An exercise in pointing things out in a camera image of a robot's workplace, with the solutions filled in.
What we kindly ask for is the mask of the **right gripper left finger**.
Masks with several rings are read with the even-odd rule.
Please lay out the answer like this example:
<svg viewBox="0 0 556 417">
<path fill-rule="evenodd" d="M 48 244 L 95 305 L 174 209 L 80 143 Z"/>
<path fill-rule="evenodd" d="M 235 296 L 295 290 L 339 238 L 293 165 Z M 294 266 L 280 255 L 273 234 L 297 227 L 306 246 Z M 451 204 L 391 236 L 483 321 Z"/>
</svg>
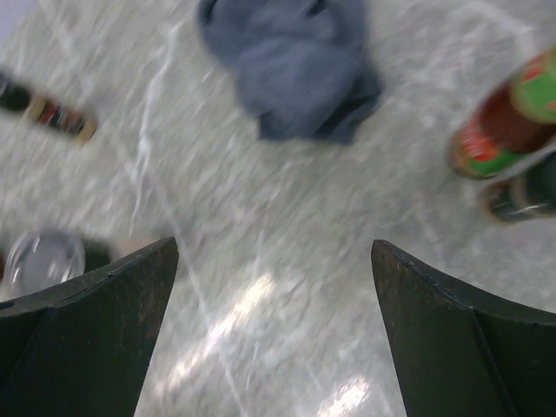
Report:
<svg viewBox="0 0 556 417">
<path fill-rule="evenodd" d="M 175 282 L 167 237 L 1 304 L 3 416 L 132 416 Z"/>
</svg>

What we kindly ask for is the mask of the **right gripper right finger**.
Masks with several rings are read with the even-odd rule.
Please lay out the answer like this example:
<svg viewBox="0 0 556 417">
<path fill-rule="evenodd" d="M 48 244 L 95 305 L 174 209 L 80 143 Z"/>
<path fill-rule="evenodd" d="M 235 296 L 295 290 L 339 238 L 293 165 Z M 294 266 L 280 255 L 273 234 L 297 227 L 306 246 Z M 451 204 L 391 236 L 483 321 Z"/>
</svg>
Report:
<svg viewBox="0 0 556 417">
<path fill-rule="evenodd" d="M 374 285 L 409 416 L 553 416 L 555 315 L 428 266 L 384 240 Z"/>
</svg>

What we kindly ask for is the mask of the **clear-cap salt grinder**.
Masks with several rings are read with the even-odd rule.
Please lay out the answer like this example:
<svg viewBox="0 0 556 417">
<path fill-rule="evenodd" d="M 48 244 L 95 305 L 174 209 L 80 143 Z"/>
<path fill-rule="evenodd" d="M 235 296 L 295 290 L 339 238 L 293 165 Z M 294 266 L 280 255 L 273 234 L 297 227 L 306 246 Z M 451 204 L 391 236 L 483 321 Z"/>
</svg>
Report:
<svg viewBox="0 0 556 417">
<path fill-rule="evenodd" d="M 34 294 L 111 263 L 107 243 L 54 228 L 23 233 L 5 261 L 9 298 Z"/>
</svg>

